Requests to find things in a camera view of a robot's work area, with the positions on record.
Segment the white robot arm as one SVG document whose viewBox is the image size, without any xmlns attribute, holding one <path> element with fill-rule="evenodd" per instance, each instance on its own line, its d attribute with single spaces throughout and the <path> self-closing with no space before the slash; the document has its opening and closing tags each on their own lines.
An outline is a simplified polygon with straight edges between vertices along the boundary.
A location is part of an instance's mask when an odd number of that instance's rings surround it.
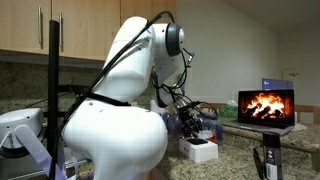
<svg viewBox="0 0 320 180">
<path fill-rule="evenodd" d="M 167 127 L 156 112 L 132 102 L 155 85 L 160 107 L 175 104 L 182 87 L 165 81 L 177 68 L 184 31 L 175 23 L 127 19 L 112 42 L 102 74 L 70 115 L 62 137 L 93 162 L 93 180 L 141 180 L 163 158 Z"/>
</svg>

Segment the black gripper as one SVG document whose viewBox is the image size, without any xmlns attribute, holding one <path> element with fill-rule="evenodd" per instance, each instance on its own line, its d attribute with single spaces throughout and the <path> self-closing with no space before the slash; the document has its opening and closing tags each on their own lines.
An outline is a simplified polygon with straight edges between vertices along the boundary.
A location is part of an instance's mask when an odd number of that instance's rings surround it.
<svg viewBox="0 0 320 180">
<path fill-rule="evenodd" d="M 182 132 L 185 137 L 198 137 L 200 126 L 188 107 L 182 107 L 177 110 L 179 119 L 182 122 Z"/>
</svg>

